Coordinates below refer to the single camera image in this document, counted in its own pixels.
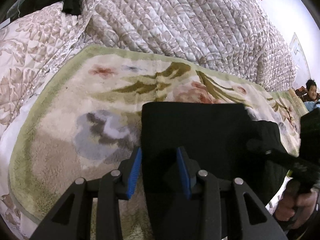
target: silver screw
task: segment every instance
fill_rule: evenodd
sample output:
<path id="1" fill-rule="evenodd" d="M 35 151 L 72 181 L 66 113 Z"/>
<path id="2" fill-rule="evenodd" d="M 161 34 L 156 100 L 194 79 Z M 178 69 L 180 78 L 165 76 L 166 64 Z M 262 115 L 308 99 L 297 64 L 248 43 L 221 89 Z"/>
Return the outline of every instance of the silver screw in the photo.
<path id="1" fill-rule="evenodd" d="M 199 176 L 201 177 L 206 177 L 208 175 L 208 172 L 205 170 L 199 170 L 198 171 Z"/>
<path id="2" fill-rule="evenodd" d="M 236 183 L 237 185 L 242 185 L 242 184 L 243 184 L 243 179 L 241 179 L 241 178 L 235 178 L 235 183 Z"/>
<path id="3" fill-rule="evenodd" d="M 119 170 L 113 170 L 111 171 L 111 176 L 112 177 L 118 177 L 121 174 Z"/>
<path id="4" fill-rule="evenodd" d="M 77 185 L 83 184 L 83 183 L 84 183 L 84 178 L 81 178 L 81 177 L 77 178 L 77 179 L 75 180 L 75 183 L 76 183 Z"/>

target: person's hand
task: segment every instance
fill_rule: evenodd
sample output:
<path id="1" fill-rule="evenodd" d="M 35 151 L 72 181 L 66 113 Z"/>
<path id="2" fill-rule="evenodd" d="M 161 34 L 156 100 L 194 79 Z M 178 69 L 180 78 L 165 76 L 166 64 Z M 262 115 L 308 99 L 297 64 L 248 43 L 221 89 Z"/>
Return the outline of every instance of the person's hand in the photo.
<path id="1" fill-rule="evenodd" d="M 294 197 L 292 196 L 290 189 L 286 188 L 283 193 L 283 198 L 280 200 L 275 211 L 276 219 L 279 221 L 288 221 L 295 214 L 295 211 L 293 210 L 295 206 L 303 207 L 303 211 L 297 218 L 295 224 L 292 226 L 292 229 L 299 228 L 310 218 L 311 214 L 313 213 L 316 206 L 317 197 L 318 195 L 316 192 L 300 194 L 298 197 Z"/>

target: white wall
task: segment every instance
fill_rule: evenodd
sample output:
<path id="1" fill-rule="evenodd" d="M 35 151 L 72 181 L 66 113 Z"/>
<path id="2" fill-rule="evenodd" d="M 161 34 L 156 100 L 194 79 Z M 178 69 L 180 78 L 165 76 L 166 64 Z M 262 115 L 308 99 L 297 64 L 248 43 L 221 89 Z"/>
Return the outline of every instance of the white wall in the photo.
<path id="1" fill-rule="evenodd" d="M 310 74 L 320 90 L 320 30 L 301 0 L 257 0 L 290 44 L 293 33 L 306 56 Z"/>

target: bed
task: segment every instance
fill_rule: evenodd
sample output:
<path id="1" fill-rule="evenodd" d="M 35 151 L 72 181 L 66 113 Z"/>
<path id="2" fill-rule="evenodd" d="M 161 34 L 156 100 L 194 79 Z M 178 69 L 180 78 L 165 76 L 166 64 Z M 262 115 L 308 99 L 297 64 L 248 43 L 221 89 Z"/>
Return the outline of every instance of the bed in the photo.
<path id="1" fill-rule="evenodd" d="M 286 150 L 298 154 L 299 119 L 307 111 L 289 90 L 295 68 L 287 44 L 255 0 L 81 0 L 81 5 L 79 17 L 62 13 L 59 2 L 0 30 L 0 213 L 17 238 L 30 237 L 75 177 L 99 177 L 130 153 L 139 143 L 139 111 L 145 102 L 243 103 L 253 119 L 276 122 Z M 164 80 L 156 78 L 159 73 Z M 80 89 L 79 81 L 87 85 Z M 83 97 L 90 87 L 101 90 L 82 98 L 92 109 L 77 112 L 77 101 L 70 99 Z M 49 96 L 53 91 L 59 93 Z M 37 127 L 37 114 L 47 113 L 45 101 L 60 96 L 63 104 L 50 102 L 55 107 L 49 112 L 67 112 L 70 104 L 77 118 L 65 115 L 61 120 L 73 120 L 70 127 L 79 129 L 80 137 L 63 129 L 66 143 L 77 145 L 75 154 L 67 155 L 59 147 L 55 153 L 70 157 L 69 163 L 76 166 L 60 167 L 60 162 L 47 161 L 54 159 L 48 152 L 35 150 L 31 155 L 40 163 L 32 164 L 37 167 L 33 170 L 25 158 L 28 129 Z M 80 138 L 88 135 L 88 122 L 98 125 L 108 118 L 115 127 L 106 131 L 116 135 L 99 136 L 112 154 L 101 153 L 98 139 L 92 159 L 86 150 L 89 142 L 82 144 Z M 59 137 L 54 131 L 60 119 L 48 119 L 52 122 L 45 120 L 43 125 L 52 123 L 48 138 Z M 52 147 L 44 138 L 34 142 L 37 149 Z M 23 174 L 33 180 L 25 183 Z M 45 174 L 50 176 L 39 181 Z M 60 176 L 65 179 L 58 190 Z M 52 178 L 55 184 L 48 183 Z M 127 237 L 152 238 L 141 183 L 134 201 L 122 211 L 139 221 L 131 223 L 122 215 Z"/>

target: quilted bedspread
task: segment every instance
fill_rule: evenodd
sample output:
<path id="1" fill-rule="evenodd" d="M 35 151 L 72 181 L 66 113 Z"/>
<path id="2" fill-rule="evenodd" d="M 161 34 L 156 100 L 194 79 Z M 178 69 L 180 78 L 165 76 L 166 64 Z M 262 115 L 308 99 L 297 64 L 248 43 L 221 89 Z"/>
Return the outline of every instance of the quilted bedspread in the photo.
<path id="1" fill-rule="evenodd" d="M 0 176 L 10 192 L 0 195 L 4 218 L 30 237 L 23 229 L 38 224 L 77 177 L 95 179 L 117 168 L 140 144 L 142 105 L 151 101 L 242 103 L 253 120 L 278 124 L 293 155 L 307 112 L 294 92 L 267 92 L 179 58 L 89 46 L 52 77 L 28 113 L 11 155 L 10 183 L 8 174 Z M 120 213 L 125 240 L 153 240 L 142 180 Z"/>
<path id="2" fill-rule="evenodd" d="M 187 59 L 288 90 L 287 43 L 256 0 L 101 0 L 86 33 L 107 47 Z"/>

